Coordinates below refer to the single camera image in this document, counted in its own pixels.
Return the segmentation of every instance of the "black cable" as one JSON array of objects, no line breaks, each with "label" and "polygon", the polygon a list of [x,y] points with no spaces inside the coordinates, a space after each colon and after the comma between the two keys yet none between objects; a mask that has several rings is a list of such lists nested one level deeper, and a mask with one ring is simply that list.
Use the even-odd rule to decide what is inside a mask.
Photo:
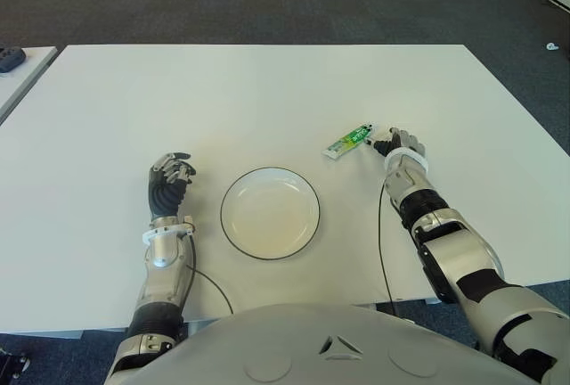
[{"label": "black cable", "polygon": [[[194,231],[193,229],[194,225],[192,223],[190,223],[189,225],[192,226],[192,231]],[[194,244],[194,238],[192,237],[192,235],[190,234],[188,236],[190,237],[190,247],[192,250],[192,266],[188,267],[192,270],[192,275],[190,277],[190,284],[188,284],[188,290],[186,290],[186,294],[184,295],[183,299],[184,303],[186,303],[186,300],[188,299],[188,295],[190,294],[190,290],[192,288],[192,285],[194,284],[194,277],[196,276],[196,245]]]},{"label": "black cable", "polygon": [[384,186],[386,184],[386,180],[382,182],[382,189],[380,189],[380,201],[378,205],[378,251],[380,255],[380,265],[382,266],[382,274],[384,275],[384,283],[386,283],[386,290],[388,291],[388,297],[390,298],[390,307],[392,308],[392,315],[398,316],[395,311],[394,300],[392,299],[392,292],[390,291],[390,286],[388,284],[388,279],[386,276],[386,269],[384,268],[384,257],[382,256],[382,196],[384,195]]},{"label": "black cable", "polygon": [[225,292],[222,290],[222,287],[220,287],[212,278],[210,278],[209,276],[207,276],[203,272],[199,271],[198,269],[194,269],[194,272],[196,272],[196,274],[198,274],[198,275],[202,275],[204,278],[206,278],[208,281],[210,281],[212,284],[214,284],[214,287],[216,287],[217,290],[222,295],[222,297],[224,297],[225,303],[227,303],[228,308],[230,308],[230,312],[233,314],[233,306],[230,303],[230,300],[228,299],[228,297],[225,295]]},{"label": "black cable", "polygon": [[225,299],[225,303],[228,304],[228,308],[230,308],[230,312],[233,314],[233,306],[230,303],[230,300],[228,299],[228,297],[225,295],[225,292],[222,290],[222,288],[209,276],[207,276],[206,274],[204,274],[203,272],[199,271],[196,268],[196,244],[194,243],[194,238],[192,237],[192,235],[190,236],[190,246],[191,246],[191,250],[192,250],[192,257],[193,257],[193,261],[192,261],[192,266],[186,265],[189,269],[192,270],[192,277],[190,279],[190,285],[188,286],[188,291],[186,292],[186,297],[188,297],[188,293],[190,293],[190,289],[192,287],[192,285],[194,284],[194,275],[198,274],[198,275],[202,275],[204,278],[206,278],[208,281],[210,281],[212,284],[214,284],[214,287],[216,287],[218,289],[218,291],[222,294],[222,296]]}]

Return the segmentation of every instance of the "silver arm segment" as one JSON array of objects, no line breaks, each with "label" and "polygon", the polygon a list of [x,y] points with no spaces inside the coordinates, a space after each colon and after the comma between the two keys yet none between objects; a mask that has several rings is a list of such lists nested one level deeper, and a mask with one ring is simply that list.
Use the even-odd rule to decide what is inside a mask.
[{"label": "silver arm segment", "polygon": [[181,339],[182,312],[194,278],[191,217],[180,223],[178,206],[196,171],[185,153],[168,153],[150,170],[151,229],[142,238],[149,246],[147,277],[136,301],[133,320],[120,343],[106,385],[119,384],[139,368],[172,349]]},{"label": "silver arm segment", "polygon": [[[401,133],[393,128],[392,142]],[[414,149],[413,143],[373,147],[387,155],[387,193],[437,297],[460,304],[485,353],[546,383],[557,361],[567,363],[568,316],[533,291],[503,281],[492,247],[438,195],[426,177],[423,146]]]}]

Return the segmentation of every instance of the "toothpaste tube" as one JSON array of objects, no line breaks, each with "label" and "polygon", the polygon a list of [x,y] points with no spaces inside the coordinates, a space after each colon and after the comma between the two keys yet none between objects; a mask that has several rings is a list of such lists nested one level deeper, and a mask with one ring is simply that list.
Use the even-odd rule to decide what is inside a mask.
[{"label": "toothpaste tube", "polygon": [[333,143],[322,154],[336,160],[338,157],[351,151],[353,148],[362,143],[364,139],[372,132],[372,124],[360,125],[354,131],[351,131],[340,140]]}]

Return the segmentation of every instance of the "gray carpet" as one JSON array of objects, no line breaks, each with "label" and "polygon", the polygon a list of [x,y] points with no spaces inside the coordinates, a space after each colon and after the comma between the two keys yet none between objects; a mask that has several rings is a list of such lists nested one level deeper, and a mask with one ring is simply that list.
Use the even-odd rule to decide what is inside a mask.
[{"label": "gray carpet", "polygon": [[[0,5],[0,43],[21,46],[464,44],[567,152],[569,31],[568,14],[543,0],[2,0]],[[561,49],[547,51],[548,42]],[[538,289],[568,309],[568,282]],[[402,316],[473,344],[457,307],[398,305]],[[72,341],[0,335],[0,346],[33,357],[15,383],[98,384],[120,339],[112,332],[86,332]]]}]

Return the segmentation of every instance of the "white plate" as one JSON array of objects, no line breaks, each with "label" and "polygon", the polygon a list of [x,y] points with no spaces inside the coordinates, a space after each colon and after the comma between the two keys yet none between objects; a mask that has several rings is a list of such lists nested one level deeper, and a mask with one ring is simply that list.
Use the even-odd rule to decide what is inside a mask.
[{"label": "white plate", "polygon": [[295,254],[319,225],[313,187],[284,168],[260,168],[240,177],[222,201],[220,217],[228,240],[240,251],[265,260]]}]

